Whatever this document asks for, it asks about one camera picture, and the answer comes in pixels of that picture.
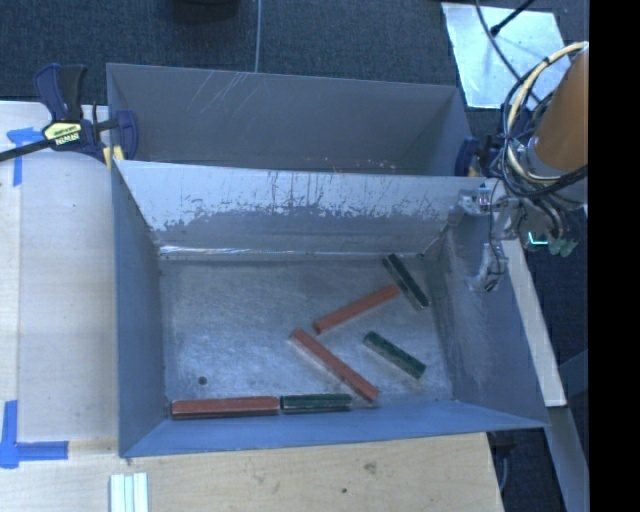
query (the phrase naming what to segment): gray floor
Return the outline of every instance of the gray floor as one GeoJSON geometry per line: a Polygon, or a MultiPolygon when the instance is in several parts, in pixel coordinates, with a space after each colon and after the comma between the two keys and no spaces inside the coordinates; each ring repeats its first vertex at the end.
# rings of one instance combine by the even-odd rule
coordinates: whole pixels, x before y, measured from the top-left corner
{"type": "MultiPolygon", "coordinates": [[[[107,62],[243,71],[257,63],[265,73],[459,85],[436,0],[241,0],[237,14],[223,21],[208,6],[177,0],[1,5],[2,99],[34,99],[33,75],[51,62],[87,65],[82,100],[98,104],[106,103],[107,62]]],[[[553,12],[565,43],[589,39],[589,0],[538,0],[531,9],[553,12]]],[[[496,134],[496,111],[468,109],[467,117],[480,139],[496,134]]],[[[528,256],[560,364],[587,346],[587,223],[581,214],[577,220],[584,240],[569,257],[528,256]]],[[[571,405],[588,456],[587,394],[571,405]]],[[[544,434],[519,431],[514,439],[506,511],[563,511],[544,434]]]]}

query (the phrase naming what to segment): scratch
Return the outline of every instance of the scratch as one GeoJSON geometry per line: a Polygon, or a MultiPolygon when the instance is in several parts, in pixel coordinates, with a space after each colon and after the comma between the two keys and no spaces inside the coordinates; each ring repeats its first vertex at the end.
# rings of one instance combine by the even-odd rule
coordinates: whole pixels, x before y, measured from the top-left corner
{"type": "Polygon", "coordinates": [[[204,107],[202,110],[200,110],[200,114],[204,113],[206,110],[211,108],[211,105],[213,105],[213,103],[215,101],[217,101],[218,98],[220,98],[220,100],[224,100],[224,98],[227,96],[227,94],[229,94],[229,91],[231,89],[233,89],[241,81],[242,81],[242,77],[241,76],[239,76],[239,75],[234,76],[231,79],[231,81],[222,88],[222,90],[218,91],[218,94],[216,94],[213,98],[211,98],[211,101],[209,101],[209,103],[207,103],[207,106],[204,107]]]}
{"type": "Polygon", "coordinates": [[[240,105],[238,106],[238,108],[236,109],[236,111],[233,113],[233,116],[231,117],[231,119],[233,119],[234,117],[236,117],[236,114],[237,114],[240,110],[242,110],[242,107],[244,107],[244,106],[245,106],[245,104],[247,103],[247,101],[249,101],[249,100],[251,99],[251,97],[252,97],[256,92],[258,92],[258,89],[259,89],[259,88],[260,88],[259,86],[258,86],[258,87],[256,87],[256,88],[253,90],[253,92],[252,92],[251,94],[249,94],[249,96],[247,96],[247,97],[243,100],[243,102],[242,102],[242,103],[240,103],[240,105]]]}
{"type": "Polygon", "coordinates": [[[209,80],[211,80],[211,78],[213,77],[213,74],[215,73],[215,71],[212,71],[211,73],[209,73],[209,76],[207,76],[207,79],[202,82],[202,85],[200,87],[198,87],[198,90],[196,91],[196,93],[191,97],[191,101],[189,102],[189,104],[187,105],[187,112],[189,111],[189,109],[191,108],[191,105],[193,104],[193,102],[195,101],[195,99],[198,97],[198,95],[200,94],[200,92],[202,91],[202,89],[204,89],[204,86],[207,85],[209,83],[209,80]]]}

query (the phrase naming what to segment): orange cylinder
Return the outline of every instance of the orange cylinder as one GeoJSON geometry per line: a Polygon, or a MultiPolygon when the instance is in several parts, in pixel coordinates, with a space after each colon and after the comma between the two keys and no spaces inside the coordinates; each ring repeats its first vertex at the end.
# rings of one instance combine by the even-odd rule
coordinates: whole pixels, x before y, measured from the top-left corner
{"type": "Polygon", "coordinates": [[[588,162],[589,46],[573,60],[547,107],[531,145],[545,165],[575,171],[588,162]]]}

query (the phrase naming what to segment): wooden table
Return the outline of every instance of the wooden table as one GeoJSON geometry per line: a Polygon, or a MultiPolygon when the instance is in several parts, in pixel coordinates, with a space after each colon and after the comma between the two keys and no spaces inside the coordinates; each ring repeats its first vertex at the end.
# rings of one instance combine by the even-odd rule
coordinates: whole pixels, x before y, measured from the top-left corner
{"type": "MultiPolygon", "coordinates": [[[[40,128],[48,119],[39,104],[0,102],[0,113],[0,150],[13,147],[4,137],[8,129],[40,128]]],[[[79,165],[88,158],[77,155],[79,165]]],[[[0,164],[0,402],[18,397],[20,375],[21,187],[13,186],[12,176],[13,162],[0,164]]],[[[536,317],[539,309],[532,302],[532,288],[526,295],[528,272],[524,271],[523,278],[519,301],[533,308],[536,317]]],[[[557,405],[564,396],[558,392],[559,379],[548,377],[557,369],[548,354],[544,356],[549,350],[546,330],[539,322],[531,327],[533,323],[528,327],[534,329],[528,333],[530,340],[542,343],[535,352],[536,364],[552,367],[545,372],[551,382],[542,383],[545,400],[557,405]]],[[[73,375],[67,379],[73,384],[73,375]]],[[[82,387],[70,386],[66,399],[72,403],[82,387]]],[[[108,509],[109,477],[138,472],[148,475],[152,512],[503,510],[484,433],[134,460],[119,458],[114,436],[83,436],[70,439],[68,460],[22,462],[14,470],[0,469],[0,510],[104,511],[108,509]]]]}

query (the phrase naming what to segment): black cable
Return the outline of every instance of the black cable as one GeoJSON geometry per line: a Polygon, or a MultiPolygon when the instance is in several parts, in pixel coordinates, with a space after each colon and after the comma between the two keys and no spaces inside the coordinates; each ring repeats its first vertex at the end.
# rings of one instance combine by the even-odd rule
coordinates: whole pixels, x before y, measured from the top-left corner
{"type": "MultiPolygon", "coordinates": [[[[498,54],[502,62],[504,62],[505,66],[507,66],[511,74],[515,77],[516,81],[521,82],[522,78],[520,77],[518,72],[515,70],[515,68],[511,65],[511,63],[507,60],[507,57],[505,56],[505,54],[502,53],[502,50],[500,50],[498,43],[496,43],[495,38],[491,34],[491,29],[489,28],[489,25],[487,25],[487,20],[484,19],[484,14],[482,14],[482,9],[480,8],[480,1],[474,0],[474,3],[476,6],[476,12],[478,13],[478,18],[480,19],[480,23],[482,24],[482,28],[487,34],[487,37],[489,38],[491,45],[493,46],[494,50],[496,51],[496,53],[498,54]]],[[[538,103],[540,102],[540,99],[533,92],[531,93],[531,96],[536,102],[538,103]]]]}

